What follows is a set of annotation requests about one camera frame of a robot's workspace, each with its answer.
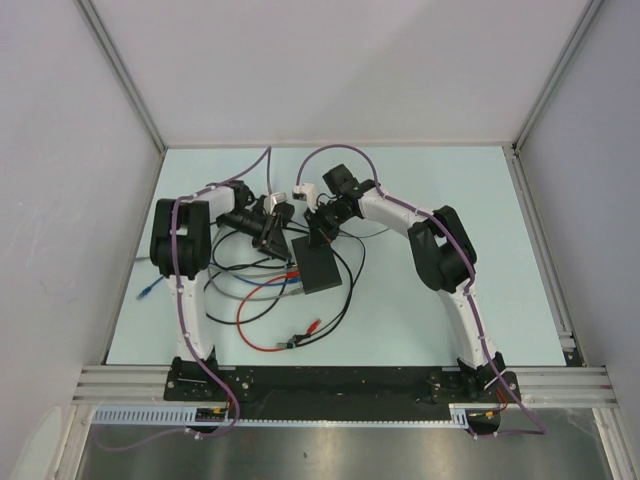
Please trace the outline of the black network switch box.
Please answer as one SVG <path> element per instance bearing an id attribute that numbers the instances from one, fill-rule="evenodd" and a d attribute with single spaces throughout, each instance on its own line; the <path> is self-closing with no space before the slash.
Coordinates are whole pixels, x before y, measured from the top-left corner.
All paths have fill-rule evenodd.
<path id="1" fill-rule="evenodd" d="M 291 241 L 305 295 L 342 285 L 342 278 L 329 245 L 311 248 L 307 237 Z"/>

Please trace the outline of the aluminium front frame rail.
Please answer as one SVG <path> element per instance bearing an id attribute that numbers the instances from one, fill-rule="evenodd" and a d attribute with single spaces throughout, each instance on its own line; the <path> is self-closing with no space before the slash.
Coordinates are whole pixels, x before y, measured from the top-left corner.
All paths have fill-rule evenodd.
<path id="1" fill-rule="evenodd" d="M 72 402 L 76 405 L 160 405 L 167 366 L 85 366 Z M 604 367 L 512 367 L 522 402 L 531 408 L 616 408 Z"/>

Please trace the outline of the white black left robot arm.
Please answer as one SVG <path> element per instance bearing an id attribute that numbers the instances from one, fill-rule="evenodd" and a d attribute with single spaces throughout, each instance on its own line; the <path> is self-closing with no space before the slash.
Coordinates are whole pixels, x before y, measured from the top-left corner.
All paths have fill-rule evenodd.
<path id="1" fill-rule="evenodd" d="M 211 227 L 227 226 L 243 233 L 259 253 L 288 262 L 292 255 L 283 228 L 294 213 L 284 193 L 257 197 L 241 180 L 156 202 L 150 260 L 166 279 L 175 302 L 177 357 L 207 361 L 214 352 L 204 301 L 213 247 Z"/>

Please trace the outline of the right aluminium side rail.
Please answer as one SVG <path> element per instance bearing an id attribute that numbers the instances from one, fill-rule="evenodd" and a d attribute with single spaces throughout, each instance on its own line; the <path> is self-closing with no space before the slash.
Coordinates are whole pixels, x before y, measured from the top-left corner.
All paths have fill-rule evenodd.
<path id="1" fill-rule="evenodd" d="M 579 340 L 575 334 L 566 298 L 559 283 L 555 264 L 551 257 L 549 245 L 521 159 L 512 146 L 504 147 L 503 154 L 526 224 L 547 301 L 551 308 L 565 364 L 567 367 L 584 367 L 584 358 Z"/>

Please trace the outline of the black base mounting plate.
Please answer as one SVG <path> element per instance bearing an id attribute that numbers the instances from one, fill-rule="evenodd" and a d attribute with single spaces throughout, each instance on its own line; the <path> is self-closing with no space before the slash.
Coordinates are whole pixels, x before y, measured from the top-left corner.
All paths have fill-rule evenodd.
<path id="1" fill-rule="evenodd" d="M 176 357 L 166 376 L 163 398 L 167 401 L 223 401 L 233 393 L 241 403 L 269 393 L 313 393 L 320 395 L 412 394 L 432 403 L 469 401 L 489 403 L 519 392 L 517 376 L 502 362 L 496 375 L 486 365 L 469 367 L 311 367 L 229 366 L 205 364 L 212 379 L 194 361 Z"/>

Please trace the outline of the left aluminium corner post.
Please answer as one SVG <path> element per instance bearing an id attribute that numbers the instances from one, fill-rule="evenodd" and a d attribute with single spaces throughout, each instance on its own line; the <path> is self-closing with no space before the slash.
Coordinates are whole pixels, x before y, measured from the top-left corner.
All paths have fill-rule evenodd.
<path id="1" fill-rule="evenodd" d="M 74 4 L 94 37 L 134 115 L 142 125 L 155 150 L 163 156 L 166 153 L 167 145 L 95 2 L 91 0 L 75 0 Z"/>

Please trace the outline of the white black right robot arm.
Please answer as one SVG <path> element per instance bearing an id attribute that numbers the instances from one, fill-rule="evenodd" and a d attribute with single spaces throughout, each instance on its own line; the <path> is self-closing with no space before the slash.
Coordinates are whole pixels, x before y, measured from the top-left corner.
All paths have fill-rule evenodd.
<path id="1" fill-rule="evenodd" d="M 374 179 L 358 181 L 343 164 L 323 180 L 333 195 L 327 202 L 319 200 L 311 183 L 298 181 L 293 189 L 293 196 L 307 204 L 310 245 L 331 243 L 353 218 L 379 223 L 406 238 L 419 279 L 439 295 L 456 335 L 462 391 L 473 401 L 486 400 L 496 391 L 505 363 L 477 305 L 477 254 L 456 210 L 414 207 L 384 191 Z"/>

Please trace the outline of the right aluminium corner post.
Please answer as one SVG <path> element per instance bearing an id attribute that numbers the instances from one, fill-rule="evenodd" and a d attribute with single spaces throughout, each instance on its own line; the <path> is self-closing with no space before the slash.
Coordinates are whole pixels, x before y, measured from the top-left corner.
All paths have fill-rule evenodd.
<path id="1" fill-rule="evenodd" d="M 571 29 L 568 39 L 554 61 L 540 92 L 536 96 L 521 127 L 511 142 L 511 149 L 516 155 L 520 154 L 534 127 L 539 123 L 546 109 L 549 107 L 554 95 L 557 93 L 570 67 L 586 42 L 592 28 L 595 26 L 598 17 L 608 4 L 609 1 L 606 0 L 589 0 L 586 2 L 578 20 Z"/>

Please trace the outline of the aluminium corner post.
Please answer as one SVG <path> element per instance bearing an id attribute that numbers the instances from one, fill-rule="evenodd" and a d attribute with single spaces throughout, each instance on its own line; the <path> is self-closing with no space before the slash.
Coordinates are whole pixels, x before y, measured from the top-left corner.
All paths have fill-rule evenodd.
<path id="1" fill-rule="evenodd" d="M 549 107 L 554 95 L 557 93 L 570 67 L 586 42 L 592 28 L 595 26 L 598 17 L 608 4 L 609 1 L 606 0 L 589 0 L 586 2 L 578 20 L 571 29 L 568 39 L 554 61 L 540 92 L 536 96 L 521 127 L 511 142 L 511 149 L 516 155 L 520 154 L 534 127 L 539 123 L 546 109 Z"/>
<path id="2" fill-rule="evenodd" d="M 91 0 L 75 0 L 74 4 L 94 37 L 134 115 L 142 125 L 155 150 L 163 156 L 166 153 L 167 145 L 95 2 Z"/>

